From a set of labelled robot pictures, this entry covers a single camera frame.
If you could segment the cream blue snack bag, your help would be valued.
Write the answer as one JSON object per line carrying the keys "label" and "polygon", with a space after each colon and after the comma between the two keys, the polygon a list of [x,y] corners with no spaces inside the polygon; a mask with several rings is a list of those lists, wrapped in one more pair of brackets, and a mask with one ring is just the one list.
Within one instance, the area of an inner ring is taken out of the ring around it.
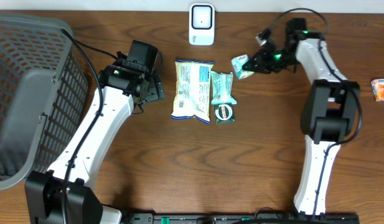
{"label": "cream blue snack bag", "polygon": [[176,59],[176,95],[172,119],[197,118],[210,124],[211,71],[215,62]]}

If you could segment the dark green round-logo packet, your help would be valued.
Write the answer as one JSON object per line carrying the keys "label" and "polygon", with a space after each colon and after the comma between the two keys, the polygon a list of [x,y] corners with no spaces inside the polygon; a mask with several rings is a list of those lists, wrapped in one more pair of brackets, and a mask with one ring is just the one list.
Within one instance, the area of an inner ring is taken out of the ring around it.
{"label": "dark green round-logo packet", "polygon": [[213,106],[216,124],[235,122],[235,113],[231,103],[216,104]]}

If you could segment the green Kleenex tissue pack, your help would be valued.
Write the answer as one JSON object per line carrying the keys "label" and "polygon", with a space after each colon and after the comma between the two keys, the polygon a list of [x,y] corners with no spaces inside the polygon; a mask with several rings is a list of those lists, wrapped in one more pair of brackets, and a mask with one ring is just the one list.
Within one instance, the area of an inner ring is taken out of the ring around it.
{"label": "green Kleenex tissue pack", "polygon": [[248,77],[252,76],[252,74],[254,74],[254,72],[242,69],[242,66],[247,61],[249,61],[249,57],[247,56],[247,54],[237,56],[231,60],[233,70],[235,71],[236,76],[239,80],[244,79],[244,78],[248,78]]}

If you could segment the mint green snack packet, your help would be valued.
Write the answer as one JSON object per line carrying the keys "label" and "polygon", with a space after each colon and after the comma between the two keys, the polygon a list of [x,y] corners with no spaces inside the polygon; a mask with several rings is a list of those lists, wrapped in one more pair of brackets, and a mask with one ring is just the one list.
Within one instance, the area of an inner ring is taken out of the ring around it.
{"label": "mint green snack packet", "polygon": [[211,71],[213,86],[213,99],[211,104],[218,105],[222,103],[236,104],[236,99],[232,97],[233,73],[217,73]]}

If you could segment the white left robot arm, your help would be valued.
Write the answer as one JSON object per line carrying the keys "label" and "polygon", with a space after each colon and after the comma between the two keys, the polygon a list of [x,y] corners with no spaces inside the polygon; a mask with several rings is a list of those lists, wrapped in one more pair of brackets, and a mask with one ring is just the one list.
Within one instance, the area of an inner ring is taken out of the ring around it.
{"label": "white left robot arm", "polygon": [[165,97],[161,69],[131,62],[98,75],[92,104],[73,138],[46,172],[33,171],[25,191],[31,223],[126,223],[93,189],[116,133],[136,106]]}

